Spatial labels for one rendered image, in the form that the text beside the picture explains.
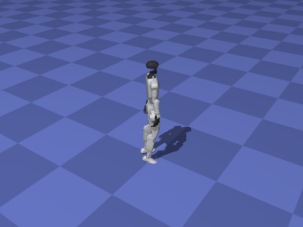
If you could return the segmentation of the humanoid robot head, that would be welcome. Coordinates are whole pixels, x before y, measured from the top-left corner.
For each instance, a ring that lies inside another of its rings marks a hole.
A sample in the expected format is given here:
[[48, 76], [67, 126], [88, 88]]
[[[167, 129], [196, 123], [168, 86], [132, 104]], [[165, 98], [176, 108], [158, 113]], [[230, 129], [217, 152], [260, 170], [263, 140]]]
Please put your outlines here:
[[153, 71], [150, 71], [149, 75], [147, 76], [148, 79], [151, 79], [153, 76], [155, 78], [154, 74], [157, 74], [157, 67], [159, 66], [159, 63], [156, 61], [149, 61], [146, 63], [146, 67], [149, 69], [154, 69]]

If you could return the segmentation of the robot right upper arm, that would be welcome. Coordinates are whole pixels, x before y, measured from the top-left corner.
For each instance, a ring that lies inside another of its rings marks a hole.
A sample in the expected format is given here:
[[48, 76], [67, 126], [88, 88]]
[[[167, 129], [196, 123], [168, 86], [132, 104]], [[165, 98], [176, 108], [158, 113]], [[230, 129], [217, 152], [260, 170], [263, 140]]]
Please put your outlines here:
[[154, 101], [155, 100], [158, 100], [157, 99], [157, 96], [158, 96], [158, 84], [156, 81], [151, 81], [151, 95], [152, 95], [152, 102], [154, 104]]

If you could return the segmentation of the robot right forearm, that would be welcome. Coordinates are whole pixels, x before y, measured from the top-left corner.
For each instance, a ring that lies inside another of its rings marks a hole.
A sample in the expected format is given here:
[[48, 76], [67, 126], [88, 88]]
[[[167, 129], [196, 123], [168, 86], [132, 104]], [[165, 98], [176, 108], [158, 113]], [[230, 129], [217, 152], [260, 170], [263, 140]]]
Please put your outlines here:
[[160, 118], [160, 109], [159, 109], [159, 100], [155, 100], [154, 101], [154, 106], [153, 106], [153, 108], [154, 108], [154, 113], [155, 113], [155, 116], [157, 116], [157, 119], [159, 119]]

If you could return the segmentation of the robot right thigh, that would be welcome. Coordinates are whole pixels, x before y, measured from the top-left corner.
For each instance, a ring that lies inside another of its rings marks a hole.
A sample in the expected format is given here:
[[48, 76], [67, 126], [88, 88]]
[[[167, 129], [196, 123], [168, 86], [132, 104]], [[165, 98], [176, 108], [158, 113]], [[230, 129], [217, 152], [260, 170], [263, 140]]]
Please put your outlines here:
[[[150, 114], [149, 114], [149, 119], [150, 121], [152, 122], [151, 123], [151, 126], [153, 126], [154, 124], [154, 121], [155, 121], [155, 111], [150, 111]], [[152, 134], [148, 134], [147, 137], [151, 136], [153, 138], [153, 141], [156, 139], [158, 133], [159, 133], [159, 130], [160, 130], [160, 122], [158, 123], [158, 125], [156, 127], [151, 127], [151, 132]]]

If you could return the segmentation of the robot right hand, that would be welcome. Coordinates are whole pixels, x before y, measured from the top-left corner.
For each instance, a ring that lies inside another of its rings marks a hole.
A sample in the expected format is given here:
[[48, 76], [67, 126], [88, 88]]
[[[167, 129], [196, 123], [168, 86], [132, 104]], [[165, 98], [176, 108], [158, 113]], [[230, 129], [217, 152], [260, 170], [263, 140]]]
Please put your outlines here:
[[160, 118], [157, 119], [157, 116], [155, 116], [154, 124], [153, 124], [153, 126], [151, 126], [151, 127], [156, 127], [156, 126], [158, 125], [159, 122], [160, 122]]

